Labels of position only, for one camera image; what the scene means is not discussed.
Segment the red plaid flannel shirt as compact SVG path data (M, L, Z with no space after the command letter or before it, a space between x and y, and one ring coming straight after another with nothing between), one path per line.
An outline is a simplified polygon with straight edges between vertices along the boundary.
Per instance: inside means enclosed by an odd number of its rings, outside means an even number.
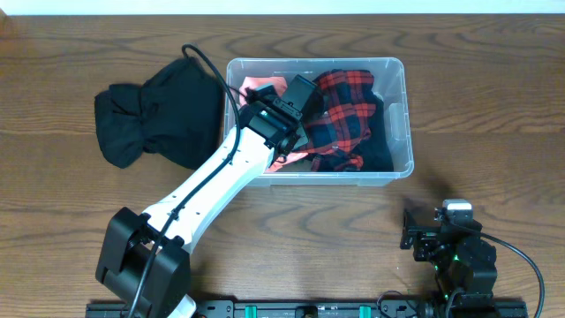
M323 72L314 83L327 107L323 115L305 126L309 142L301 147L314 172L356 172L364 159L359 144L371 137L369 119L378 109L373 93L374 76L367 70L334 69Z

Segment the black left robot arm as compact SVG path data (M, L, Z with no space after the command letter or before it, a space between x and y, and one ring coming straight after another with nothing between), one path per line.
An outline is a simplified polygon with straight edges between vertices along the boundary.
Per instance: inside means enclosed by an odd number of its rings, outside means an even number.
M301 75L282 95L247 93L222 145L177 189L137 214L110 220L96 280L125 303L127 317L191 317L191 254L207 227L273 161L306 141L305 122L322 110L317 85Z

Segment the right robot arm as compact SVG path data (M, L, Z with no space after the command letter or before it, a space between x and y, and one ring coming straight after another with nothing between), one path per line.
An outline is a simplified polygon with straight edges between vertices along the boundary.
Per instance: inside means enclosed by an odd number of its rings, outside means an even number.
M434 266L435 281L447 308L463 312L492 312L498 271L496 248L481 238L482 224L470 209L437 208L438 226L419 225L403 212L400 247L412 249L415 261Z

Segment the black garment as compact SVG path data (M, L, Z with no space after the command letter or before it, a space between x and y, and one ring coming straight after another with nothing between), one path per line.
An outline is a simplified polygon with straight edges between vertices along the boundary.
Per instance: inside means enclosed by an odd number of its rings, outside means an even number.
M198 169L217 149L223 90L193 58L179 58L144 84L112 84L94 98L103 157L118 168L159 154Z

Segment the pink printed t-shirt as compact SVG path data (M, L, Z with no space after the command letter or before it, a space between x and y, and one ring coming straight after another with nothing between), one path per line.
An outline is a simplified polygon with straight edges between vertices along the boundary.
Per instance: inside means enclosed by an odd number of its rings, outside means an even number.
M239 108L247 104L245 99L248 96L247 89L258 90L261 87L270 85L274 87L276 94L279 96L281 96L288 88L287 81L284 77L245 77L242 86L237 90L239 96ZM307 153L297 152L289 153L286 156L282 155L271 164L271 166L267 169L267 172L277 172L284 166L296 163L306 157Z

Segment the dark teal garment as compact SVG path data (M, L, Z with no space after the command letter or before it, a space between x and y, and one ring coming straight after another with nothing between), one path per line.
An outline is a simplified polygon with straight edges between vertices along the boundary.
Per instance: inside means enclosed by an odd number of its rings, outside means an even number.
M356 147L354 153L360 155L363 172L393 172L392 155L388 148L384 123L384 102L377 95L371 95L376 111L368 119L369 135Z

